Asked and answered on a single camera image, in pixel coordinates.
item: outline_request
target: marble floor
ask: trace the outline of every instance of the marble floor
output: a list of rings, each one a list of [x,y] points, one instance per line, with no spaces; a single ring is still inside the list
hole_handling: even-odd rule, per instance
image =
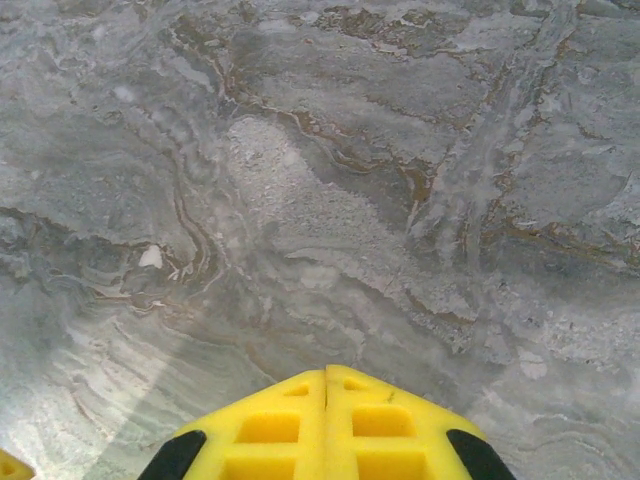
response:
[[[637,0],[0,3],[0,447],[135,477],[327,363],[640,478]]]

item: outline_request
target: gray marble surface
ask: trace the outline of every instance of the gray marble surface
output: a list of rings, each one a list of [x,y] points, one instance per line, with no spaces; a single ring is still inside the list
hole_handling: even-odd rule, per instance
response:
[[[637,0],[0,3],[0,447],[135,475],[344,363],[640,478]]]

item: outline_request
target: black rubber edge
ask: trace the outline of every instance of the black rubber edge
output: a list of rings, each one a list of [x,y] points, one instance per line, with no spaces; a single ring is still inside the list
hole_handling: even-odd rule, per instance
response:
[[[449,430],[447,438],[473,480],[516,480],[484,440],[463,430]]]
[[[138,480],[182,480],[207,441],[201,430],[192,430],[166,442]]]

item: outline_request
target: yellow plastic object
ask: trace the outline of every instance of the yellow plastic object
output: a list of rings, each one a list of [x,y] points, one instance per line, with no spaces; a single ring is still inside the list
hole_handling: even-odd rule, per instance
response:
[[[35,475],[31,467],[0,449],[0,480],[31,480]]]
[[[472,480],[447,439],[452,429],[485,439],[444,408],[329,366],[211,413],[174,438],[206,434],[184,480]]]

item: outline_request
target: yellow robot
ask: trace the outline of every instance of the yellow robot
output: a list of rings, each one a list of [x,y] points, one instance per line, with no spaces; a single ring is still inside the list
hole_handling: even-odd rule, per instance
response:
[[[33,471],[0,451],[0,480]],[[175,433],[138,480],[515,480],[468,420],[351,368],[301,373]]]

